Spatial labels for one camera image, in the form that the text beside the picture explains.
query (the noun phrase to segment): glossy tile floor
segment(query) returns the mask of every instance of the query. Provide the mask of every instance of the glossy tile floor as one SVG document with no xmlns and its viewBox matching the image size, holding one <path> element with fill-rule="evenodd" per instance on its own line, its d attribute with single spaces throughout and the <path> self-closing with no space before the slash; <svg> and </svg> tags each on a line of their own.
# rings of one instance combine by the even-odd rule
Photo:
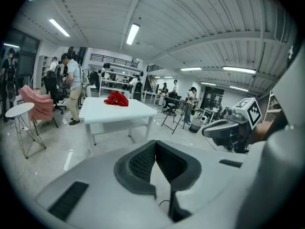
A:
<svg viewBox="0 0 305 229">
<path fill-rule="evenodd" d="M 146 98 L 146 104 L 148 106 L 158 111 L 160 110 L 158 104 L 153 106 L 149 104 L 149 101 L 150 97 Z M 91 154 L 88 148 L 84 123 L 81 122 L 74 126 L 64 124 L 62 121 L 63 118 L 67 122 L 70 122 L 71 114 L 68 110 L 64 110 L 63 115 L 54 113 L 54 117 L 59 128 L 56 128 L 52 120 L 38 122 L 37 128 L 47 149 L 36 153 L 29 159 L 25 159 L 22 154 L 14 121 L 11 120 L 8 123 L 4 123 L 2 119 L 0 120 L 1 160 L 11 181 L 31 197 L 35 197 L 51 181 L 90 155 L 103 154 L 117 148 L 144 141 L 146 132 L 146 127 L 139 127 L 133 130 L 132 137 L 128 137 L 128 130 L 98 135 L 96 136 L 97 145 L 94 147 L 93 154 Z M 154 118 L 150 139 L 167 140 L 193 148 L 226 152 L 223 147 L 216 146 L 212 139 L 205 139 L 201 131 L 198 131 L 196 134 L 190 132 L 188 125 L 185 125 L 185 129 L 178 126 L 172 135 L 171 130 L 165 126 L 161 126 L 164 118 L 164 114 L 159 114 Z M 173 117 L 168 117 L 166 122 L 167 125 L 173 126 Z M 25 138 L 25 146 L 30 141 L 30 138 Z M 41 146 L 37 142 L 34 142 L 30 153 L 40 148 Z M 67 160 L 69 153 L 72 153 L 70 162 Z M 156 163 L 153 167 L 151 183 L 157 187 L 158 203 L 169 199 L 170 186 Z M 168 202 L 162 203 L 162 206 L 167 210 Z"/>
</svg>

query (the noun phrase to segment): pink chair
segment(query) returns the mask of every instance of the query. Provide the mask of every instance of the pink chair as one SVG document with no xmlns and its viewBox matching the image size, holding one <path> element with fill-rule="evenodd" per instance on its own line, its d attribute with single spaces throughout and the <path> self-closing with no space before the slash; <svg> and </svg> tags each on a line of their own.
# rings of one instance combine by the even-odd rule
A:
<svg viewBox="0 0 305 229">
<path fill-rule="evenodd" d="M 20 89 L 20 94 L 26 103 L 35 104 L 34 108 L 30 110 L 30 121 L 33 121 L 36 132 L 37 132 L 37 128 L 35 125 L 35 121 L 37 120 L 53 119 L 56 127 L 58 128 L 58 125 L 53 117 L 54 105 L 50 95 L 48 94 L 39 95 L 36 92 L 34 92 L 31 88 L 29 88 L 27 85 L 24 85 Z"/>
</svg>

